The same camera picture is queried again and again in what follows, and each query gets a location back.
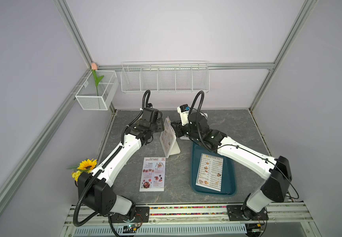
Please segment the teal plastic tray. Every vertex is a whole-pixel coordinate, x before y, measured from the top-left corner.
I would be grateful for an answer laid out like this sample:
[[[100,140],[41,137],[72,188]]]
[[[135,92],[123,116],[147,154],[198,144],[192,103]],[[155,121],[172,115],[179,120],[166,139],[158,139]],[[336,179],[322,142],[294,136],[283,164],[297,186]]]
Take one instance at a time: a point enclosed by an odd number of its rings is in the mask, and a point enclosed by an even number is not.
[[[201,195],[234,196],[237,192],[234,161],[193,144],[191,187]]]

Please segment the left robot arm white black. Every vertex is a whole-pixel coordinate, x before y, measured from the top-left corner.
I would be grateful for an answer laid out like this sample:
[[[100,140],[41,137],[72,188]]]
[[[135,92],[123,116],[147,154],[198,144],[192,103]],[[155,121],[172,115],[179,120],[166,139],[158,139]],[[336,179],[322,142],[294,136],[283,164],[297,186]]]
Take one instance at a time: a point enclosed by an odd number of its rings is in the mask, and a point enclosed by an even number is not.
[[[150,95],[150,90],[144,92],[140,113],[125,126],[117,147],[91,172],[79,176],[74,226],[80,227],[98,214],[107,217],[120,214],[129,221],[135,218],[135,203],[115,194],[113,184],[129,159],[151,143],[155,133],[164,130],[163,114],[149,103]]]

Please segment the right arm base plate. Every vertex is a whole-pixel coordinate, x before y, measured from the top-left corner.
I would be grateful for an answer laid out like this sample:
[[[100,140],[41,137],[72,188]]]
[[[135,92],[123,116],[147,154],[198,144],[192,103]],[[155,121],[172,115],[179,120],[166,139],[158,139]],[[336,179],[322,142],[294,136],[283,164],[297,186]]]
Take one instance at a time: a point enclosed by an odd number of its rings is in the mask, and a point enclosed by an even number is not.
[[[247,206],[232,204],[227,205],[227,213],[230,221],[268,221],[268,213],[264,207],[260,212],[254,212]]]

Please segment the yellow header menu sheet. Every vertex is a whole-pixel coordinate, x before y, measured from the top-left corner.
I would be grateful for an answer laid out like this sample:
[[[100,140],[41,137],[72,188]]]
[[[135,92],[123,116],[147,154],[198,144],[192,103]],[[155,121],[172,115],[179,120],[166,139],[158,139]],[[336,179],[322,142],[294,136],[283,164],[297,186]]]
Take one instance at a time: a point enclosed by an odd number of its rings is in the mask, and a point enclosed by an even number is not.
[[[223,158],[201,154],[196,185],[217,192],[221,191]]]
[[[174,143],[176,141],[175,132],[171,126],[171,121],[169,117],[166,117],[165,119],[164,131],[162,131],[161,133],[160,141],[161,141],[161,145],[164,150],[165,156],[168,158],[171,154]]]

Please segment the pink artificial tulip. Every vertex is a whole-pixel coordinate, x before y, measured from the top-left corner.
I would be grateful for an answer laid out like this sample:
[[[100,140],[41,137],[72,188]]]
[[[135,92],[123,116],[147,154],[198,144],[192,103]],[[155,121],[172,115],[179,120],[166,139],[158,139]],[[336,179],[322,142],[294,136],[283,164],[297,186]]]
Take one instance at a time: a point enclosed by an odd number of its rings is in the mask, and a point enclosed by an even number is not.
[[[92,70],[92,74],[94,77],[94,83],[95,83],[95,88],[96,88],[96,94],[97,96],[99,96],[99,91],[98,91],[98,86],[99,83],[102,81],[102,79],[104,78],[104,76],[98,76],[96,71],[98,70],[98,66],[95,62],[91,63],[91,70]]]

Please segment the aluminium front rail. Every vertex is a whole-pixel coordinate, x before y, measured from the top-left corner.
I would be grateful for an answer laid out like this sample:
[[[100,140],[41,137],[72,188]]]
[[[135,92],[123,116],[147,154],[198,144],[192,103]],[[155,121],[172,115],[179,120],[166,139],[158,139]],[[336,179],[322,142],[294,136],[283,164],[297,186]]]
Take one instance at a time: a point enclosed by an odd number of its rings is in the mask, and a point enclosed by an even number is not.
[[[75,227],[71,207],[62,237],[319,237],[304,202],[272,203],[245,219],[240,203],[145,204],[133,220],[97,215]]]

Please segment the red special menu sheet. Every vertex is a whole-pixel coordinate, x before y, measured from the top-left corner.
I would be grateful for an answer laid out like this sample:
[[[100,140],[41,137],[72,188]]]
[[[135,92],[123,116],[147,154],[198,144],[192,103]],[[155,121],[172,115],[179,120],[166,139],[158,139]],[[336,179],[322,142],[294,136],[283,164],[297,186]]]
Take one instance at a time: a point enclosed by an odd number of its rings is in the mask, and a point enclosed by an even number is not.
[[[141,173],[141,192],[163,192],[165,189],[166,158],[144,158]]]

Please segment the white menu holder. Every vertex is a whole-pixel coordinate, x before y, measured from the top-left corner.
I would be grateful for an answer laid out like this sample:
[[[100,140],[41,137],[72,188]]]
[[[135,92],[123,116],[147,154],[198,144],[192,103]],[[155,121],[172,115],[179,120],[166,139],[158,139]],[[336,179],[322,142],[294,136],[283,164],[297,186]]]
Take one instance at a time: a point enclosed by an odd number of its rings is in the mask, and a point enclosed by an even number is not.
[[[207,124],[207,114],[205,113],[192,113],[188,116],[189,123],[191,123],[191,137],[199,140],[200,137],[204,138],[209,132]]]
[[[160,141],[166,158],[180,154],[181,150],[177,143],[177,137],[173,127],[171,126],[171,120],[169,117],[166,117],[165,119],[164,130],[161,132]]]

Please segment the yellow sunflower bouquet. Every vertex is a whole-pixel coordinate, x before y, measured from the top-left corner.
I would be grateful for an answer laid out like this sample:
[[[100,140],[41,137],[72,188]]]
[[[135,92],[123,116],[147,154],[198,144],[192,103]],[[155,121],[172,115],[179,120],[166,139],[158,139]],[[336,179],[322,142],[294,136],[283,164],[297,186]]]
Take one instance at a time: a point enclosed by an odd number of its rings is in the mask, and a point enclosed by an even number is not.
[[[86,172],[91,173],[91,171],[97,166],[97,160],[84,160],[76,165],[72,165],[67,168],[67,170],[72,171],[72,178],[75,182],[78,182],[79,176]]]

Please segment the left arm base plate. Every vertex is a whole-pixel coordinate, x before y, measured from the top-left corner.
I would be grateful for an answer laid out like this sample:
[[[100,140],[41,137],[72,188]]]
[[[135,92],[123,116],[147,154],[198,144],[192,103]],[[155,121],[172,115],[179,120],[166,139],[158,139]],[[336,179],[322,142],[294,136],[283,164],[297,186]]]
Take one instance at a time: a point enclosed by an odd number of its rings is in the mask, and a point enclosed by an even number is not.
[[[150,207],[136,206],[127,215],[115,213],[110,216],[112,223],[148,223],[150,217]]]

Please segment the white mesh wall basket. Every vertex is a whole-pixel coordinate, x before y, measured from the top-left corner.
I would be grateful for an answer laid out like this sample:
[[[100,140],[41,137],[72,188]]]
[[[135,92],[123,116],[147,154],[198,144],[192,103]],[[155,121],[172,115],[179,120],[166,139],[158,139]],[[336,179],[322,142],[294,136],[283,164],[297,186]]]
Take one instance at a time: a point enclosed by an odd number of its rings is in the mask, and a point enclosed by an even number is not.
[[[119,86],[118,77],[115,71],[97,70],[96,73],[98,76],[104,76],[98,86],[99,96],[96,94],[91,71],[76,92],[75,98],[83,110],[107,111]]]

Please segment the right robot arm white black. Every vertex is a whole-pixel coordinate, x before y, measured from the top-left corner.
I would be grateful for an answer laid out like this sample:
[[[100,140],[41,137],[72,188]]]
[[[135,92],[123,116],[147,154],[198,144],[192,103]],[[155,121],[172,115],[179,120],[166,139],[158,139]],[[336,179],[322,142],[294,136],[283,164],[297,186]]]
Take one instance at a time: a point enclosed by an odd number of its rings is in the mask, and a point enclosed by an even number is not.
[[[201,113],[203,101],[204,92],[200,91],[192,103],[198,105],[197,109],[187,104],[177,108],[180,120],[171,123],[176,136],[185,136],[196,145],[230,158],[263,178],[262,186],[250,193],[242,206],[237,206],[232,215],[239,220],[267,218],[267,205],[272,202],[284,202],[288,197],[289,188],[292,187],[288,159],[283,156],[274,158],[261,154],[236,142],[224,132],[209,128],[207,118]]]

